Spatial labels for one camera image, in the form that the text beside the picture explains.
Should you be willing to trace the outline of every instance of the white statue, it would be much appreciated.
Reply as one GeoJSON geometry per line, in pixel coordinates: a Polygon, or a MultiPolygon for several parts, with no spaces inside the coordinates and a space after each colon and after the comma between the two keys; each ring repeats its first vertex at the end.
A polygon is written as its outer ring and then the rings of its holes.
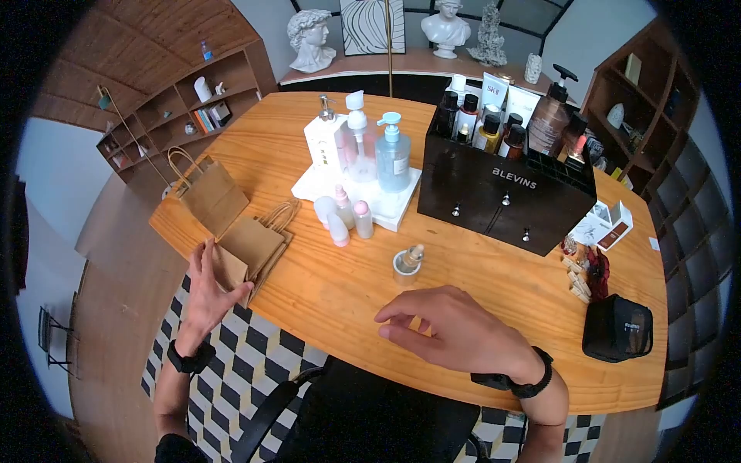
{"type": "Polygon", "coordinates": [[[299,54],[290,64],[293,69],[311,74],[332,64],[337,52],[322,46],[327,43],[327,18],[331,16],[327,10],[301,10],[290,19],[290,45],[299,54]]]}
{"type": "Polygon", "coordinates": [[[453,50],[462,46],[471,37],[471,26],[456,16],[461,7],[461,0],[436,0],[435,7],[440,13],[422,20],[422,32],[427,39],[437,44],[433,52],[440,58],[455,59],[453,50]]]}

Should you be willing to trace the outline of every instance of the paper bag handle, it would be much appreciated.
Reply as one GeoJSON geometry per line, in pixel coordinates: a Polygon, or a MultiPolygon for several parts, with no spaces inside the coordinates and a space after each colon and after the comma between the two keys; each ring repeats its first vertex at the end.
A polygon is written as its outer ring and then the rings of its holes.
{"type": "Polygon", "coordinates": [[[182,157],[186,158],[186,159],[187,159],[188,161],[190,161],[190,163],[191,163],[192,165],[196,166],[196,169],[198,169],[198,171],[199,171],[200,173],[203,173],[203,169],[201,168],[201,166],[199,166],[199,165],[198,165],[198,164],[197,164],[197,163],[196,163],[196,162],[195,162],[195,161],[193,160],[193,158],[192,158],[192,157],[190,156],[190,154],[188,154],[188,152],[187,152],[186,150],[183,150],[183,149],[182,149],[182,148],[180,148],[179,146],[173,146],[172,148],[170,148],[169,150],[167,150],[167,162],[169,162],[169,163],[170,163],[170,168],[171,168],[171,169],[172,169],[173,171],[175,171],[175,173],[176,173],[176,174],[178,174],[178,177],[180,177],[180,179],[181,179],[181,180],[182,180],[183,182],[185,182],[185,184],[186,184],[186,185],[187,185],[187,186],[188,186],[189,188],[190,188],[190,187],[192,187],[192,185],[190,184],[190,182],[188,181],[188,179],[186,179],[186,178],[185,178],[185,176],[184,176],[184,175],[182,174],[182,172],[180,172],[180,169],[178,169],[178,167],[177,167],[177,166],[175,165],[175,163],[173,162],[173,154],[179,154],[180,156],[182,156],[182,157]]]}

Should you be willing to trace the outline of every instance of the wooden bookshelf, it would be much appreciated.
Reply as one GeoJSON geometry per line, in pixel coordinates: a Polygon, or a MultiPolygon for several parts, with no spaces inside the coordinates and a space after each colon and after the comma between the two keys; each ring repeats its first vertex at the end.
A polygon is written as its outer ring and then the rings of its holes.
{"type": "MultiPolygon", "coordinates": [[[[136,141],[148,149],[150,158],[160,156],[174,146],[181,146],[196,157],[262,96],[276,90],[265,47],[262,40],[255,40],[199,64],[154,93],[132,113],[123,116],[136,141]],[[206,102],[199,100],[193,88],[200,76],[206,78],[213,93],[206,102]],[[226,91],[216,95],[214,89],[221,82],[224,82],[226,91]],[[219,101],[226,103],[231,119],[225,127],[203,131],[193,112],[219,101]],[[167,118],[165,111],[171,112],[167,118]],[[185,133],[188,123],[196,127],[192,135],[185,133]]],[[[124,181],[128,181],[136,168],[147,160],[139,155],[134,139],[121,122],[103,135],[97,147],[124,181]],[[121,166],[117,165],[116,159],[123,161],[121,166]]]]}

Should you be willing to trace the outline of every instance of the david bust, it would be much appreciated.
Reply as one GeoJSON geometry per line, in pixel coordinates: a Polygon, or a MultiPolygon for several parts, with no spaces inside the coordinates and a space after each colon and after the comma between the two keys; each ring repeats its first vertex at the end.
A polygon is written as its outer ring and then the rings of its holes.
{"type": "Polygon", "coordinates": [[[453,59],[455,47],[462,46],[471,37],[471,26],[456,16],[461,0],[436,0],[440,13],[422,20],[422,32],[428,40],[438,45],[435,56],[453,59]]]}
{"type": "Polygon", "coordinates": [[[290,45],[299,54],[290,66],[303,73],[311,74],[332,64],[337,55],[333,48],[323,47],[327,43],[327,10],[301,10],[288,22],[290,45]]]}

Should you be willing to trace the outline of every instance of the white ornament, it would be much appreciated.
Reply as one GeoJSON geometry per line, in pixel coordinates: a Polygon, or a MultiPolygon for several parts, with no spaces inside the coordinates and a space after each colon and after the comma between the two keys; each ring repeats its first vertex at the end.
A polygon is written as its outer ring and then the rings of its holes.
{"type": "Polygon", "coordinates": [[[505,38],[499,36],[499,10],[496,2],[492,1],[484,7],[479,26],[479,46],[468,48],[468,52],[485,66],[504,66],[507,64],[507,55],[502,50],[504,43],[505,38]]]}
{"type": "Polygon", "coordinates": [[[530,53],[528,63],[525,65],[525,80],[535,85],[540,79],[540,71],[543,69],[543,58],[530,53]]]}
{"type": "Polygon", "coordinates": [[[322,46],[327,43],[327,18],[331,16],[327,10],[301,10],[290,19],[288,37],[291,47],[298,53],[290,64],[293,69],[311,74],[332,64],[337,52],[322,46]]]}
{"type": "Polygon", "coordinates": [[[437,44],[433,54],[439,58],[455,59],[453,50],[465,44],[471,37],[471,26],[456,16],[461,7],[461,0],[436,0],[435,7],[440,13],[422,20],[422,32],[427,39],[437,44]]]}
{"type": "Polygon", "coordinates": [[[623,118],[625,118],[625,108],[622,106],[622,103],[618,103],[612,107],[610,113],[607,115],[607,122],[609,122],[611,126],[620,130],[623,118]]]}

